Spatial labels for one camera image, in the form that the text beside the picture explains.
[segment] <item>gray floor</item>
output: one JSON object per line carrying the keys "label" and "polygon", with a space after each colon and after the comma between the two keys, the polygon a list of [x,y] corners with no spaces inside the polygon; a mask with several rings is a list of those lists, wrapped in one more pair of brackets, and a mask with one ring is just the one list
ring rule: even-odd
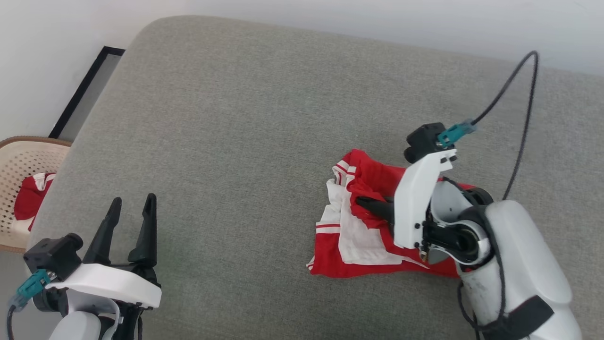
{"label": "gray floor", "polygon": [[[17,288],[28,278],[27,268],[21,254],[0,252],[0,340],[8,340],[6,334],[6,303]],[[61,320],[59,313],[40,312],[30,302],[20,313],[13,316],[13,333],[16,340],[47,340],[57,323]]]}
{"label": "gray floor", "polygon": [[80,103],[69,118],[69,122],[67,122],[61,135],[59,135],[59,139],[67,140],[69,142],[73,142],[74,139],[76,139],[77,133],[80,131],[86,118],[88,118],[88,114],[94,106],[94,103],[97,102],[98,97],[101,95],[101,92],[103,92],[103,88],[107,85],[120,58],[120,56],[114,56],[113,54],[107,56],[90,83],[90,86],[88,86]]}

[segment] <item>basket rim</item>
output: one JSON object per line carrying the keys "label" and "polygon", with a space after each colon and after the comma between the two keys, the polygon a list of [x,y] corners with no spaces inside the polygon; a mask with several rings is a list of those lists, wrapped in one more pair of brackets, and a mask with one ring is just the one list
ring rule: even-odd
{"label": "basket rim", "polygon": [[60,146],[67,146],[68,148],[71,147],[71,142],[66,142],[64,140],[58,140],[58,139],[54,139],[54,138],[35,137],[35,136],[15,136],[15,137],[10,137],[10,138],[7,138],[7,139],[1,141],[0,148],[3,148],[5,146],[7,146],[8,144],[11,144],[14,142],[38,142],[38,143],[48,143],[48,144],[55,144],[55,145],[60,145]]}

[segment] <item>laundry basket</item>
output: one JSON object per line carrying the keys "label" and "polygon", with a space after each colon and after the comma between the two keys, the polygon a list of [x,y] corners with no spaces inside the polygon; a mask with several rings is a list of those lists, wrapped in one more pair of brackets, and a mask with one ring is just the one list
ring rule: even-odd
{"label": "laundry basket", "polygon": [[14,201],[26,177],[57,172],[71,143],[43,137],[13,137],[0,142],[0,251],[24,253],[30,232],[13,227]]}

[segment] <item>white wall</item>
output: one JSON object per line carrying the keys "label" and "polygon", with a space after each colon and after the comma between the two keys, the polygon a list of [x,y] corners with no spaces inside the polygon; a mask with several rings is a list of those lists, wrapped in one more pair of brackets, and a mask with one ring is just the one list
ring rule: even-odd
{"label": "white wall", "polygon": [[0,140],[48,136],[102,48],[79,0],[0,1]]}
{"label": "white wall", "polygon": [[47,136],[103,45],[155,19],[215,15],[604,76],[601,0],[2,0],[0,140]]}
{"label": "white wall", "polygon": [[513,61],[537,49],[545,66],[604,76],[600,0],[105,0],[101,7],[105,41],[122,48],[156,18],[215,15]]}

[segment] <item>red cloth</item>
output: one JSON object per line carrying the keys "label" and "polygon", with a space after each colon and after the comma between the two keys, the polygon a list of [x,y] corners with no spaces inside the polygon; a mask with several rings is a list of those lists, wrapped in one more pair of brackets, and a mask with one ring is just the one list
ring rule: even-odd
{"label": "red cloth", "polygon": [[[348,180],[352,178],[346,186],[347,190],[351,193],[350,208],[352,214],[362,220],[367,227],[380,230],[382,241],[389,253],[401,255],[423,264],[417,249],[402,249],[394,245],[394,240],[390,236],[386,221],[375,217],[365,208],[356,204],[357,197],[371,197],[381,201],[385,201],[384,197],[393,197],[405,169],[383,165],[372,160],[365,152],[357,149],[345,155],[342,160],[347,163],[348,167],[345,169],[340,165],[335,166],[340,171],[340,173],[335,171],[335,183],[346,183],[342,178],[342,174],[346,174]],[[467,185],[462,185],[462,187],[466,189],[471,188],[471,186]],[[401,264],[347,264],[343,262],[338,249],[339,223],[325,224],[319,222],[316,227],[315,256],[307,264],[311,274],[325,275],[332,278],[348,278],[372,273],[413,270],[458,277],[455,262],[451,258],[433,265],[424,264],[425,267],[410,261],[402,261]]]}
{"label": "red cloth", "polygon": [[42,200],[54,179],[54,173],[29,176],[21,183],[21,188],[14,202],[14,217],[17,221],[35,217]]}

